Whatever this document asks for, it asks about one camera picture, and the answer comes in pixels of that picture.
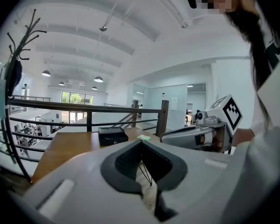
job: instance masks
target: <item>person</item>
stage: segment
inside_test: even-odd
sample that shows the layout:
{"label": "person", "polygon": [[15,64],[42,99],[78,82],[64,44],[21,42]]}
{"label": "person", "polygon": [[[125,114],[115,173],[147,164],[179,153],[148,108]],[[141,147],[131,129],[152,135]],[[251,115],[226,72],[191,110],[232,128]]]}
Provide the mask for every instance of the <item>person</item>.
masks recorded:
{"label": "person", "polygon": [[24,99],[27,99],[27,91],[28,91],[28,89],[27,89],[27,84],[24,84]]}
{"label": "person", "polygon": [[198,119],[198,113],[200,112],[200,110],[197,110],[197,113],[196,113],[196,115],[195,115],[195,122],[196,122],[196,120]]}
{"label": "person", "polygon": [[51,126],[51,133],[55,133],[56,131],[58,131],[58,126]]}
{"label": "person", "polygon": [[[250,44],[255,94],[280,60],[280,0],[202,0],[208,8],[219,9]],[[272,128],[270,117],[256,94],[252,125],[237,129],[233,146],[251,141]]]}
{"label": "person", "polygon": [[42,136],[42,130],[38,125],[36,126],[36,132],[37,132],[38,136]]}
{"label": "person", "polygon": [[[139,109],[143,109],[143,105],[140,105]],[[141,116],[142,116],[142,113],[139,113],[139,118],[141,118]]]}
{"label": "person", "polygon": [[[29,143],[25,137],[22,137],[20,140],[20,146],[29,147]],[[24,153],[26,154],[27,158],[30,158],[28,150],[23,149]]]}

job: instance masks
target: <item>wooden table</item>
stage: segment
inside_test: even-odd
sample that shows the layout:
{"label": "wooden table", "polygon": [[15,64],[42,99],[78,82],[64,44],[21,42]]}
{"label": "wooden table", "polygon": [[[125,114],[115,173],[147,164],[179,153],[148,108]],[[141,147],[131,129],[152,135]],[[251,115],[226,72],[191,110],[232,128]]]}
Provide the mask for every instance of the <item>wooden table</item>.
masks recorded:
{"label": "wooden table", "polygon": [[[129,137],[129,141],[136,140],[141,134],[150,136],[151,141],[160,141],[159,137],[138,128],[125,129],[125,133]],[[36,183],[78,154],[100,148],[104,147],[99,145],[98,133],[96,132],[57,133],[41,157],[31,182]]]}

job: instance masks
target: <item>glass door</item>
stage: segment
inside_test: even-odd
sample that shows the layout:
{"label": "glass door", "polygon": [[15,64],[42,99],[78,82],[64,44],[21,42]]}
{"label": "glass door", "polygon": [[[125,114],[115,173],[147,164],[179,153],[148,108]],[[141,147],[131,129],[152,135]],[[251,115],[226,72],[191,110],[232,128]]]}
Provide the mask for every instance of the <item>glass door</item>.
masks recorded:
{"label": "glass door", "polygon": [[77,112],[77,121],[84,118],[84,114],[82,112]]}
{"label": "glass door", "polygon": [[77,120],[76,118],[76,112],[70,112],[70,123],[75,123]]}
{"label": "glass door", "polygon": [[83,112],[70,112],[70,123],[75,123],[80,119],[84,118]]}

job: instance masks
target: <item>white shirt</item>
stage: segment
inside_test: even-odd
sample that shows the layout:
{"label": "white shirt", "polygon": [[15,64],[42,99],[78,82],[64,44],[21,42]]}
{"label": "white shirt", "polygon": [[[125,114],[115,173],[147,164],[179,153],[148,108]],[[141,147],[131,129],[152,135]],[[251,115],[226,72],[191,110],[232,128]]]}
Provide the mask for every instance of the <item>white shirt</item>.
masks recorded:
{"label": "white shirt", "polygon": [[[275,48],[280,49],[280,42],[274,40],[272,32],[265,20],[262,10],[257,2],[255,3],[255,8],[260,15],[259,26],[260,26],[260,29],[263,34],[263,40],[264,40],[264,44],[265,44],[267,52],[268,53],[272,52],[272,50],[274,50],[274,46],[275,46]],[[274,56],[276,56],[278,58],[278,60],[280,60],[280,53],[279,54],[270,54],[270,55],[271,56],[269,56],[269,65],[270,65],[270,71],[272,72],[276,66],[276,61],[277,61],[274,59]],[[266,131],[265,123],[266,123],[265,117],[262,113],[262,110],[261,110],[261,107],[259,104],[259,99],[258,99],[257,93],[255,91],[254,114],[253,114],[252,124],[250,127],[250,129],[253,131],[255,136],[259,133],[263,133]],[[271,122],[269,122],[268,129],[270,130],[272,128],[273,128],[273,125]]]}

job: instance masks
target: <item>metal railing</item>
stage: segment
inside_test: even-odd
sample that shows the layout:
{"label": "metal railing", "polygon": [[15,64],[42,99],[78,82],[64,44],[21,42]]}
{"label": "metal railing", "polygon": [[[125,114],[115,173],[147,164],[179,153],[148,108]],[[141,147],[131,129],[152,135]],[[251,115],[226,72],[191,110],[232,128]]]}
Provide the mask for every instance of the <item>metal railing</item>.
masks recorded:
{"label": "metal railing", "polygon": [[[14,95],[13,96],[15,99],[25,99],[25,100],[37,100],[37,101],[51,101],[51,98],[49,97],[36,97],[36,96],[23,96],[23,95]],[[9,105],[9,114],[13,114],[16,112],[23,112],[23,111],[28,111],[28,110],[33,110],[36,108],[28,108],[28,107],[23,107],[23,106],[16,106],[16,105]]]}
{"label": "metal railing", "polygon": [[[157,126],[147,128],[153,129],[156,128],[156,136],[160,136],[162,133],[166,131],[166,123],[167,123],[167,116],[168,116],[168,105],[169,102],[166,100],[162,101],[162,108],[160,110],[156,109],[141,109],[141,113],[157,113],[157,119],[147,119],[147,120],[136,120],[137,113],[139,113],[139,109],[132,108],[132,107],[109,107],[109,106],[94,106],[94,105],[77,105],[77,104],[68,104],[68,103],[56,103],[56,102],[47,102],[47,101],[38,101],[38,100],[27,100],[22,98],[14,98],[8,101],[8,105],[15,105],[20,107],[30,107],[30,108],[40,108],[40,109],[49,109],[49,110],[61,110],[61,111],[77,111],[77,112],[86,112],[86,124],[67,124],[67,123],[50,123],[50,122],[41,122],[41,121],[33,121],[33,120],[25,120],[25,119],[18,119],[9,117],[9,110],[6,108],[5,115],[6,118],[1,120],[1,129],[3,133],[4,140],[0,140],[0,142],[6,144],[7,152],[0,150],[0,152],[9,155],[12,160],[18,163],[21,171],[23,172],[24,176],[28,181],[31,181],[30,176],[28,175],[25,167],[23,166],[21,160],[33,161],[36,162],[38,160],[30,159],[26,157],[20,157],[16,151],[17,148],[36,151],[36,152],[44,152],[43,149],[36,149],[31,147],[24,147],[15,145],[12,135],[17,135],[20,137],[28,137],[34,138],[39,140],[52,140],[52,137],[42,137],[42,136],[34,136],[28,135],[23,133],[11,132],[10,129],[10,120],[18,121],[23,123],[30,123],[30,124],[37,124],[37,125],[52,125],[52,126],[85,126],[87,132],[92,131],[93,126],[116,126],[116,125],[130,125],[131,127],[135,127],[136,123],[142,122],[151,122],[157,121]],[[133,107],[138,107],[138,101],[134,101]],[[109,112],[109,113],[128,113],[122,120],[119,122],[111,122],[111,123],[99,123],[93,124],[92,123],[92,112]]]}
{"label": "metal railing", "polygon": [[126,106],[126,105],[115,105],[115,104],[108,104],[108,103],[104,103],[104,106],[107,106],[107,107],[128,107],[128,108],[130,108],[130,106]]}

